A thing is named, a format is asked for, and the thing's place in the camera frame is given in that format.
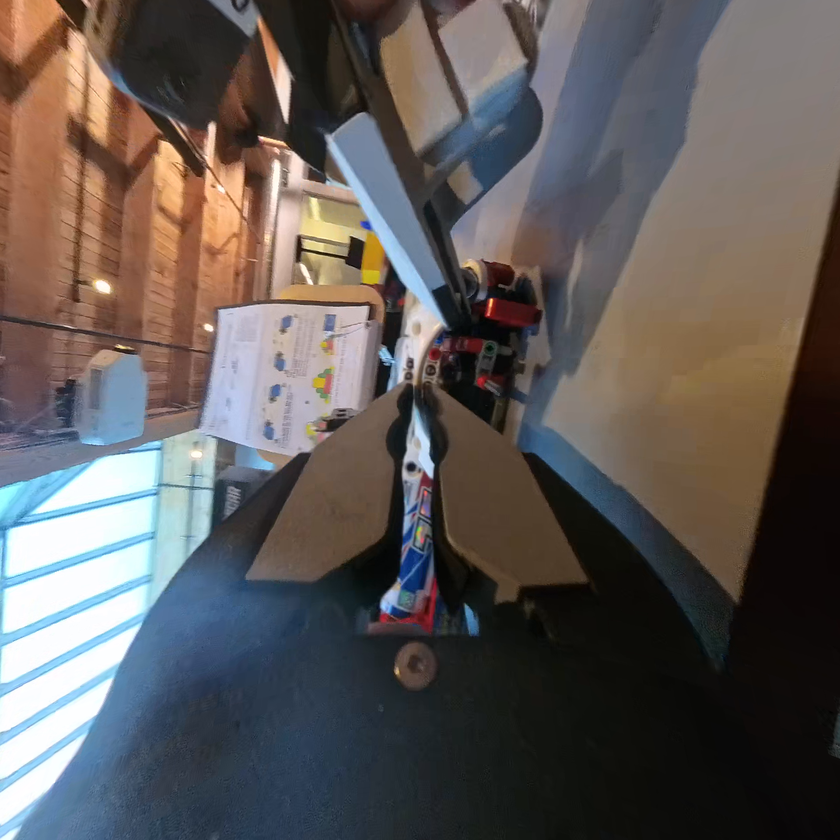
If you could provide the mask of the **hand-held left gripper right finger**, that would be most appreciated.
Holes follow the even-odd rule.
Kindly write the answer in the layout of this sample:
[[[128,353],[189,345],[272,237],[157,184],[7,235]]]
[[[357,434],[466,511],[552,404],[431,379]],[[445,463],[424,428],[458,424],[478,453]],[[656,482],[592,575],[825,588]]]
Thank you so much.
[[[538,590],[588,587],[529,463],[515,446],[436,385],[423,386],[433,465],[437,585],[464,604],[483,585],[495,604]]]

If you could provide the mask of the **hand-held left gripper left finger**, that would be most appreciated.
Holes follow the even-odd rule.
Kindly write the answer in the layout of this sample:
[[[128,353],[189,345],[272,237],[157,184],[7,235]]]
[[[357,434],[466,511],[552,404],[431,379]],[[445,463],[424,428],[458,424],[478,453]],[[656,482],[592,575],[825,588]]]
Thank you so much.
[[[413,398],[412,385],[399,385],[316,445],[248,569],[248,581],[313,584],[348,569],[364,582],[394,582]]]

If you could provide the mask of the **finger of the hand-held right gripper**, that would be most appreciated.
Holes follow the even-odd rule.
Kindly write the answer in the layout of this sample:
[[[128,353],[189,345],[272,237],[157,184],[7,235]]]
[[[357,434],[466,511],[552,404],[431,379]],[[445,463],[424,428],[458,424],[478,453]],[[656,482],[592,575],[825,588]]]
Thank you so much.
[[[379,67],[444,214],[466,213],[539,138],[539,6],[394,2],[377,23]]]
[[[467,156],[471,125],[462,113],[416,152],[395,112],[385,126],[358,110],[326,114],[324,139],[406,288],[446,328],[469,320],[468,293],[451,229],[475,201]]]

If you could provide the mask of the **toy brick race car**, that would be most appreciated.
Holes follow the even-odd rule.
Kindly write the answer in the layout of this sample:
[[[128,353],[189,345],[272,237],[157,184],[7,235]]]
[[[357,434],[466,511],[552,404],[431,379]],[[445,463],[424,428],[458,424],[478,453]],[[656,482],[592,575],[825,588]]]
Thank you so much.
[[[524,372],[528,336],[537,332],[542,319],[539,285],[527,274],[498,262],[470,259],[462,268],[471,320],[466,327],[445,328],[442,389],[500,432],[515,378]],[[386,304],[399,304],[403,320],[410,295],[401,289],[401,296],[396,297],[393,287],[395,280],[386,287]],[[390,365],[390,373],[386,385],[377,384],[378,396],[398,386],[394,376],[399,335],[381,349],[381,363]],[[395,582],[380,600],[379,628],[477,635],[474,611],[465,603],[446,604],[440,594],[434,561],[433,481],[415,465],[406,472],[405,457],[406,453],[402,464],[401,562]]]

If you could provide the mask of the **person's right hand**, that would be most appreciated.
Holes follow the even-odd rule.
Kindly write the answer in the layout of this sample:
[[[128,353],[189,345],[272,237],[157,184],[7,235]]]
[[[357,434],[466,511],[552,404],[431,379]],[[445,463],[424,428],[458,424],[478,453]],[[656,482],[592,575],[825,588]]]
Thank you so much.
[[[263,41],[257,35],[248,45],[227,85],[217,113],[219,157],[225,162],[238,158],[241,150],[252,149],[268,140],[285,143],[287,123],[282,114],[270,63]]]

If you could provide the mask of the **yellow plastic bin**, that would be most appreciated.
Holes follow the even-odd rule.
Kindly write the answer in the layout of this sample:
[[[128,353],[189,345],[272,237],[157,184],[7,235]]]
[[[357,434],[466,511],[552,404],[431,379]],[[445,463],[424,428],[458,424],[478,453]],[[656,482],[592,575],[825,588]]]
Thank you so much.
[[[383,286],[389,265],[382,242],[372,228],[367,228],[360,265],[361,283],[371,287]]]

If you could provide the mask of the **printed instruction sheet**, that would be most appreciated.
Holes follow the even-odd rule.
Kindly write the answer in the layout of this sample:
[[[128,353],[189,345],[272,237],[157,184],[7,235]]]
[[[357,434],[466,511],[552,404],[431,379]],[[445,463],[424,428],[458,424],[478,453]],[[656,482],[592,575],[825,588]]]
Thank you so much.
[[[294,456],[322,421],[374,396],[382,326],[368,301],[252,302],[217,310],[199,431]]]

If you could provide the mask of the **white box device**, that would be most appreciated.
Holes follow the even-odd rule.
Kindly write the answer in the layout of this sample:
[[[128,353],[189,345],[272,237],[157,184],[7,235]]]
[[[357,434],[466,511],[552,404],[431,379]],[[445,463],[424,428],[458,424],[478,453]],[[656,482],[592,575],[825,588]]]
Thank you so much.
[[[91,446],[122,444],[144,433],[148,375],[136,350],[100,350],[77,378],[72,426]]]

